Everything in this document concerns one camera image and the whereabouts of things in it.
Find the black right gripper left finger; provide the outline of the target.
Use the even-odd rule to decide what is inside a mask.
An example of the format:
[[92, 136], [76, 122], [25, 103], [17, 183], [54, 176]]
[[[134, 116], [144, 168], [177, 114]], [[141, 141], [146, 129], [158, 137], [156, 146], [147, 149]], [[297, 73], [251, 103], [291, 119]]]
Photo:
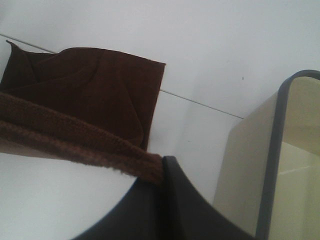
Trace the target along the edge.
[[120, 202], [78, 240], [171, 240], [162, 186], [137, 179]]

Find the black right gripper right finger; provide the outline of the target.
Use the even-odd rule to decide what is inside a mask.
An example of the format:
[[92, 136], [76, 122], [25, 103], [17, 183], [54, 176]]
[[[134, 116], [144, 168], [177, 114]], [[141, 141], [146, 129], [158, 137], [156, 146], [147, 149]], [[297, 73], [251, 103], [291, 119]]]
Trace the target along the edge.
[[162, 159], [172, 240], [253, 240], [196, 190], [174, 156]]

